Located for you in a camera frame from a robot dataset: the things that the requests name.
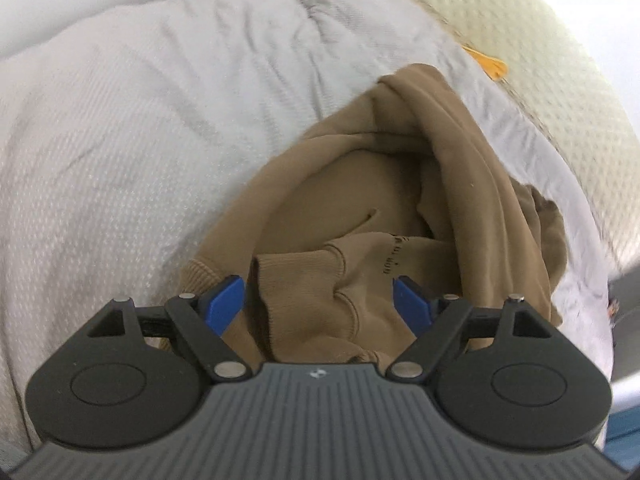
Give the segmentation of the brown hoodie sweatshirt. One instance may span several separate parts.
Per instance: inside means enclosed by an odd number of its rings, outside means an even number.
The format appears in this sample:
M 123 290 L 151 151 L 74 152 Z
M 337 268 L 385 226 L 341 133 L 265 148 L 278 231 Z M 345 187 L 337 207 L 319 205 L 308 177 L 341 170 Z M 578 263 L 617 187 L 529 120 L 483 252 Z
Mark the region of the brown hoodie sweatshirt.
M 201 294 L 227 276 L 253 296 L 224 332 L 250 366 L 389 366 L 413 336 L 392 304 L 405 275 L 498 308 L 518 292 L 559 325 L 563 218 L 504 169 L 435 67 L 413 64 L 313 126 L 262 168 L 180 278 Z

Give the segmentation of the white bed sheet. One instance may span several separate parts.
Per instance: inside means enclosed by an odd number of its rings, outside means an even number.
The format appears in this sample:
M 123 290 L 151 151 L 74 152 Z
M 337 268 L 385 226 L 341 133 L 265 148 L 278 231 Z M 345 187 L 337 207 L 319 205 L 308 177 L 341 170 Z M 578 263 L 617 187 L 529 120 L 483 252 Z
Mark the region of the white bed sheet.
M 610 374 L 608 267 L 574 174 L 411 0 L 163 0 L 1 64 L 1 439 L 29 451 L 32 373 L 108 300 L 160 304 L 244 184 L 412 63 L 436 67 L 512 176 L 553 200 L 562 332 Z

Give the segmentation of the orange tag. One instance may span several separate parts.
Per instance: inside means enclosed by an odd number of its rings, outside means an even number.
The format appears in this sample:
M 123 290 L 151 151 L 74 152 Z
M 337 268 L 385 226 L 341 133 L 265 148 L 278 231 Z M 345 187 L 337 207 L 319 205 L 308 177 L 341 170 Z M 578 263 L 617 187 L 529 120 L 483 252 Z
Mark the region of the orange tag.
M 509 73 L 509 66 L 500 58 L 493 58 L 483 52 L 477 51 L 467 46 L 463 50 L 480 66 L 484 73 L 493 81 L 503 79 Z

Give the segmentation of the cream quilted mattress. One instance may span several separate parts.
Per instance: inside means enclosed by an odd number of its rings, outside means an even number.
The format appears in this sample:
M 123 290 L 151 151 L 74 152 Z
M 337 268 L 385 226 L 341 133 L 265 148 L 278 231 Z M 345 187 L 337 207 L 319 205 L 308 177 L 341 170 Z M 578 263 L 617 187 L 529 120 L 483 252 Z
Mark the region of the cream quilted mattress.
M 614 274 L 639 262 L 639 140 L 622 104 L 542 0 L 416 0 L 508 66 L 501 85 L 584 190 Z

